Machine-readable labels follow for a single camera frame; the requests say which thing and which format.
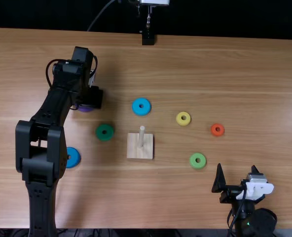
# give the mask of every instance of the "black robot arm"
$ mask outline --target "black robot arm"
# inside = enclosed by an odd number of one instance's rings
[[[87,48],[75,47],[71,60],[57,60],[53,85],[30,121],[16,126],[16,169],[22,173],[30,200],[29,237],[54,237],[55,193],[68,160],[64,122],[72,105],[100,108],[103,92],[90,86],[90,69],[96,57]],[[38,146],[31,142],[38,141]],[[47,147],[41,147],[47,141]]]
[[[249,197],[246,197],[248,184],[252,190],[249,191]],[[212,186],[212,193],[221,193],[220,203],[231,204],[231,211],[227,218],[229,226],[230,215],[233,215],[233,221],[229,227],[226,237],[272,237],[275,225],[277,223],[277,216],[268,209],[255,209],[255,205],[265,198],[265,194],[270,194],[273,190],[267,192],[257,191],[265,187],[273,187],[267,182],[263,173],[260,173],[253,165],[251,173],[248,173],[246,179],[242,179],[240,185],[227,185],[221,164],[217,165],[217,172],[214,184]]]

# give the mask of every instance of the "blue ring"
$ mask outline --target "blue ring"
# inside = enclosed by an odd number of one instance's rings
[[[67,160],[66,168],[73,168],[80,163],[80,153],[74,147],[67,147],[67,154],[70,158]]]
[[[147,115],[151,110],[150,102],[145,98],[138,98],[133,102],[132,110],[136,115]]]

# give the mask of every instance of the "cable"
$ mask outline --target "cable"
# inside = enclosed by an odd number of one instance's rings
[[[176,230],[176,233],[179,237],[182,237],[181,233],[178,230]]]
[[[240,213],[240,211],[241,211],[241,208],[242,208],[242,206],[243,206],[243,203],[244,203],[244,201],[245,201],[245,199],[246,199],[246,194],[247,194],[247,187],[246,187],[246,185],[245,185],[245,186],[244,186],[244,194],[243,194],[243,198],[241,199],[241,203],[240,203],[240,205],[239,205],[239,207],[238,207],[238,210],[237,210],[237,212],[236,212],[236,215],[234,216],[234,219],[232,220],[232,222],[231,222],[231,224],[230,224],[230,227],[229,227],[229,229],[228,229],[228,232],[227,232],[226,237],[229,237],[229,236],[231,235],[231,233],[232,233],[233,226],[234,226],[234,224],[235,224],[235,222],[236,222],[236,220],[237,220],[237,218],[238,218],[238,216],[239,216],[239,213]]]
[[[99,12],[99,14],[96,16],[96,18],[91,22],[90,26],[88,27],[87,31],[90,31],[90,29],[92,28],[93,24],[97,21],[97,19],[100,17],[100,15],[104,12],[105,9],[107,9],[108,6],[111,5],[112,2],[114,2],[115,0],[111,0],[109,1],[104,8],[102,8],[102,10]]]
[[[230,216],[231,216],[232,213],[233,213],[233,209],[231,209],[229,211],[229,214],[227,216],[227,225],[228,225],[228,228],[230,228],[230,226],[229,226],[229,219],[230,219]],[[236,237],[236,233],[235,232],[232,231],[230,234],[231,234],[232,237]]]
[[[92,73],[90,73],[90,77],[92,77],[92,76],[96,73],[96,70],[97,70],[97,67],[98,67],[98,58],[97,58],[97,56],[93,55],[93,58],[94,58],[94,60],[95,60],[95,62],[96,62],[96,67],[95,67],[95,69],[92,71]]]
[[[76,229],[76,231],[75,231],[75,234],[74,234],[74,236],[73,236],[73,237],[76,237],[76,235],[77,235],[77,232],[78,232],[78,229]]]
[[[19,233],[19,232],[22,231],[22,230],[24,230],[24,229],[18,229],[17,231],[15,231],[15,232],[13,233],[12,237],[15,237],[16,234]]]
[[[60,234],[62,234],[62,233],[65,233],[67,230],[68,230],[68,229],[64,229],[64,230],[62,230],[62,231],[59,231],[57,234],[60,235]]]
[[[52,83],[51,81],[49,80],[49,76],[48,76],[48,69],[49,69],[49,66],[51,66],[52,63],[56,62],[56,61],[60,61],[62,59],[53,59],[52,61],[50,61],[47,66],[46,66],[46,69],[45,69],[45,75],[46,75],[46,80],[47,80],[47,83],[49,85],[49,88],[52,87]]]

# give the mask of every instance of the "white device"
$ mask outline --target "white device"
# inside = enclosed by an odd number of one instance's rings
[[[141,4],[149,4],[149,5],[169,5],[170,0],[140,0]]]
[[[247,176],[249,182],[246,182],[247,192],[246,199],[249,200],[257,200],[264,194],[270,194],[273,192],[274,185],[267,183],[267,179],[264,175],[251,175]],[[242,191],[239,195],[236,196],[237,200],[241,200],[243,198],[244,191]]]

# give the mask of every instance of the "wood grain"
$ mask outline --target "wood grain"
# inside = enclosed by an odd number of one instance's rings
[[[153,134],[144,134],[144,144],[138,147],[139,133],[127,134],[127,158],[153,159]]]
[[[158,36],[141,46],[140,35],[16,29],[0,29],[0,228],[29,226],[15,125],[43,103],[47,63],[75,46],[98,56],[105,97],[100,111],[70,111],[65,122],[82,161],[58,184],[58,228],[226,228],[230,206],[211,193],[219,162],[229,184],[253,164],[265,173],[275,191],[258,207],[292,228],[292,40]],[[151,102],[145,117],[131,111],[138,97]],[[176,123],[180,111],[188,126]],[[94,131],[106,122],[115,134],[100,142]],[[126,158],[127,133],[141,124],[155,137],[151,162]],[[202,170],[189,165],[195,152],[207,158]]]

